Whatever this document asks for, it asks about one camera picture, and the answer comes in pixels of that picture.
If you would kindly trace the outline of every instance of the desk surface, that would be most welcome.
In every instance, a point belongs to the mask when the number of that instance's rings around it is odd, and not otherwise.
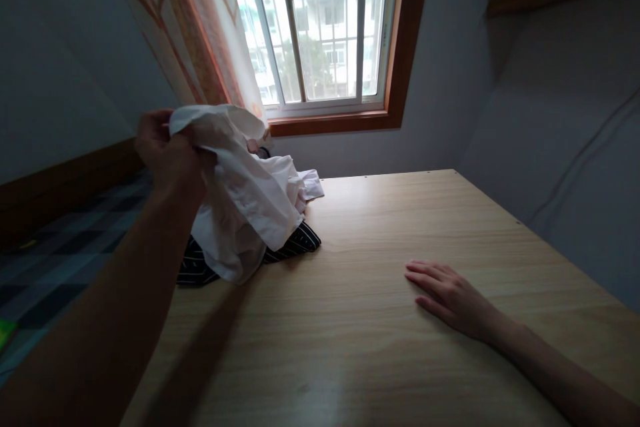
[[[317,252],[242,288],[176,289],[124,424],[565,424],[500,355],[419,310],[411,258],[447,262],[640,402],[640,317],[461,175],[323,187],[307,207]]]

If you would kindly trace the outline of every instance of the checkered bedsheet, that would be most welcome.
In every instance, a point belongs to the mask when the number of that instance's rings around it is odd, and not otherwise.
[[[95,278],[151,192],[148,171],[98,195],[0,255],[0,318],[18,323],[0,385]]]

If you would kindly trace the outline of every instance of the tree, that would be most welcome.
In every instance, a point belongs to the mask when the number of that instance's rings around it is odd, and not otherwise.
[[[331,66],[322,48],[322,42],[310,38],[304,33],[298,34],[298,45],[302,62],[302,73],[307,88],[307,95],[312,98],[324,98],[325,90],[335,88]],[[283,61],[278,63],[282,90],[285,98],[300,98],[298,74],[295,68],[295,57],[291,40],[282,45]]]

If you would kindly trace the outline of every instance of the gray wall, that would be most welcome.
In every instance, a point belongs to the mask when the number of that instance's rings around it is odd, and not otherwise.
[[[639,32],[640,0],[577,0],[530,15],[460,172],[527,222],[574,155],[640,87]],[[529,226],[640,311],[640,107],[589,152]]]
[[[0,0],[0,184],[135,134],[177,101],[124,0]]]
[[[452,168],[493,88],[487,0],[425,0],[402,128],[275,139],[323,177]]]

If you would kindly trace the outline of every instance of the wooden window frame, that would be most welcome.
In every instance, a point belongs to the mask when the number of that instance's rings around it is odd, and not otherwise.
[[[425,0],[395,1],[384,110],[270,119],[271,136],[400,128],[424,2]]]

